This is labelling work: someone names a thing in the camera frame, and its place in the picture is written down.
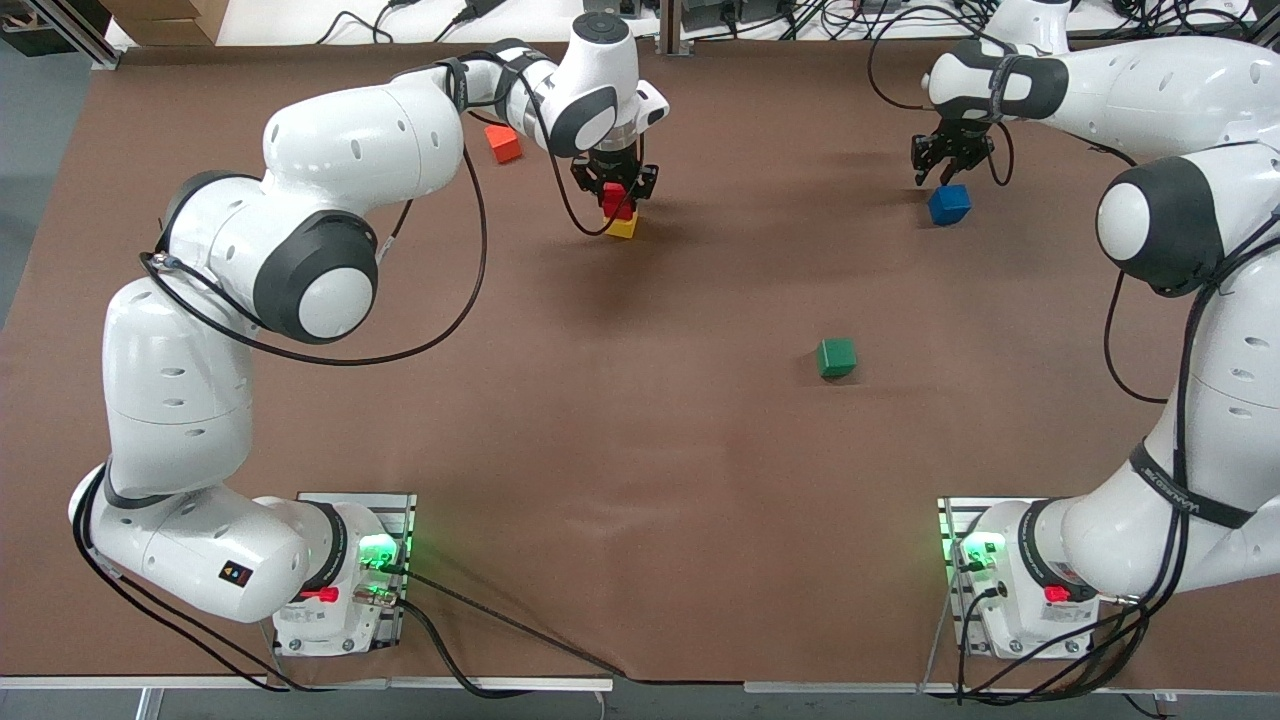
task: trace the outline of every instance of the yellow cube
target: yellow cube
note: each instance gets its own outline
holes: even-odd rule
[[[613,220],[613,224],[604,231],[604,234],[611,234],[613,237],[621,237],[623,240],[631,240],[631,236],[636,233],[636,220],[640,219],[640,213],[632,213],[630,220]]]

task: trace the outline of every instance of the gray floor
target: gray floor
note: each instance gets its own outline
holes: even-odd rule
[[[27,251],[31,249],[58,165],[83,104],[88,76],[88,61],[82,58],[60,55],[27,59],[0,44],[0,322],[8,315]],[[1151,706],[1149,697],[1139,700]],[[0,719],[125,720],[134,716],[137,702],[137,691],[0,691]],[[942,701],[911,696],[756,696],[746,694],[737,687],[644,687],[620,683],[614,692],[607,694],[605,702],[605,715],[616,720],[658,717],[1140,720],[1140,716],[1120,697],[1105,694],[1036,707],[986,708],[966,705],[956,708]],[[1280,716],[1280,700],[1271,696],[1184,696],[1179,702],[1179,711],[1183,717],[1192,720],[1276,717]],[[164,696],[160,711],[163,720],[260,717],[595,720],[600,716],[602,708],[590,694],[545,693],[486,702],[474,700],[461,691],[351,691],[288,697],[270,696],[252,689],[170,691]]]

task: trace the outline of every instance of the brown table surface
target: brown table surface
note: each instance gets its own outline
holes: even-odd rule
[[[919,99],[940,47],[884,46],[883,85]],[[68,495],[109,451],[106,302],[138,277],[184,178],[261,169],[275,109],[444,51],[138,51],[95,73],[0,337],[0,673],[220,673],[110,594],[70,542]],[[1087,492],[1157,409],[1102,363],[1115,270],[1093,210],[1123,165],[1019,124],[1012,186],[979,168],[964,178],[969,218],[933,228],[908,141],[936,118],[876,99],[865,53],[699,44],[664,59],[645,46],[643,76],[672,115],[650,133],[662,177],[630,242],[577,234],[545,156],[498,167],[468,120],[493,228],[474,315],[387,366],[259,356],[255,448],[229,484],[417,492],[420,571],[635,678],[919,680],[945,591],[936,498]],[[372,316],[333,355],[406,347],[457,311],[477,250],[461,174],[415,206]],[[393,219],[372,217],[381,232]],[[1140,389],[1171,384],[1184,310],[1137,283],[1124,296],[1116,359]],[[855,340],[859,368],[827,383],[813,350],[832,336]],[[1176,598],[1121,684],[1280,691],[1277,589]],[[412,597],[471,674],[591,671],[429,591]],[[257,628],[214,625],[262,650]],[[952,662],[945,651],[934,679]],[[443,674],[415,625],[396,650],[291,667],[305,680]]]

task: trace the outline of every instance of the toy block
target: toy block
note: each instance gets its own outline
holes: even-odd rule
[[[963,184],[943,184],[929,196],[929,217],[936,225],[954,225],[973,205]]]
[[[608,217],[604,218],[605,222],[608,222],[608,219],[609,219]],[[634,236],[636,232],[636,222],[639,220],[640,220],[640,213],[632,213],[631,219],[627,220],[614,219],[613,224],[611,224],[604,231],[604,234],[621,237],[622,240],[631,240],[631,236]]]
[[[842,378],[858,366],[854,341],[847,337],[828,337],[818,343],[818,374],[824,378]]]
[[[520,150],[520,136],[507,126],[486,126],[484,135],[493,149],[493,156],[499,163],[509,163],[524,155]]]
[[[614,213],[617,213],[617,219],[630,220],[635,209],[631,206],[631,202],[623,205],[623,200],[626,199],[627,188],[622,187],[622,183],[604,183],[604,196],[600,199],[600,209],[604,210],[604,218],[613,218]]]

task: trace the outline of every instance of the black square sticker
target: black square sticker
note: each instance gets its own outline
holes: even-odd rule
[[[223,570],[218,573],[219,578],[227,580],[228,583],[232,583],[233,585],[239,585],[239,587],[244,587],[244,584],[248,583],[248,579],[252,575],[253,575],[252,570],[250,570],[243,565],[237,565],[230,560],[228,560],[227,565],[223,565]]]

